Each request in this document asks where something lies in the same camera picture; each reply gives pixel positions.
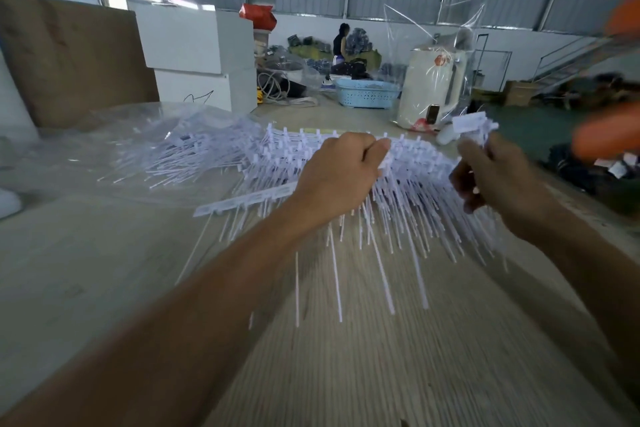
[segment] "person's right hand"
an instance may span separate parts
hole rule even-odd
[[[488,204],[513,234],[531,241],[554,214],[564,211],[536,177],[524,152],[497,132],[489,135],[484,149],[472,140],[460,140],[458,152],[462,160],[450,179],[465,200],[465,212]]]

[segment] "forearm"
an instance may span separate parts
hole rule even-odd
[[[303,203],[286,201],[119,335],[48,380],[3,424],[191,425],[283,258],[317,225]]]
[[[640,371],[640,267],[564,208],[532,242],[578,293],[619,359]]]

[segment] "dark clothing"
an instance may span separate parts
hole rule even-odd
[[[344,36],[342,34],[338,34],[337,36],[335,36],[335,39],[333,40],[333,55],[334,56],[340,56],[342,54],[342,52],[340,52],[340,48],[342,47],[342,38]]]

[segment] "woman standing in background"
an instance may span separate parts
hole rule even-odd
[[[350,29],[347,23],[340,24],[340,33],[333,40],[332,66],[347,61],[347,34]]]

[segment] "blue plastic basket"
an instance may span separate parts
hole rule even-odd
[[[335,80],[338,101],[345,107],[391,108],[400,87],[385,81]]]

